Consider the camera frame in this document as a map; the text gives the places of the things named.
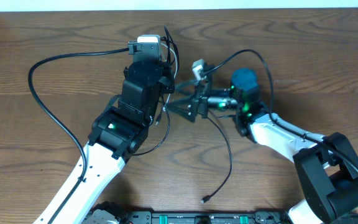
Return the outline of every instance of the green light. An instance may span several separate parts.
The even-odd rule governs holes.
[[[247,112],[249,110],[249,105],[248,103],[245,103],[244,107],[242,108],[242,112]]]
[[[218,104],[218,107],[219,107],[219,108],[223,108],[223,107],[225,107],[225,106],[226,106],[226,103],[223,103],[223,102]]]

